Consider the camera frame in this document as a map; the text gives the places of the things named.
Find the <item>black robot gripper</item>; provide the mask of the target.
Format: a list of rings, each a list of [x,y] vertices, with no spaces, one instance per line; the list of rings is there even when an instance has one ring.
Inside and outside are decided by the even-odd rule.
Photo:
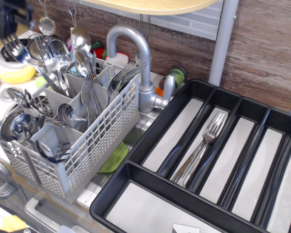
[[[35,26],[33,12],[28,0],[0,0],[0,39],[15,33],[18,23],[32,29]]]

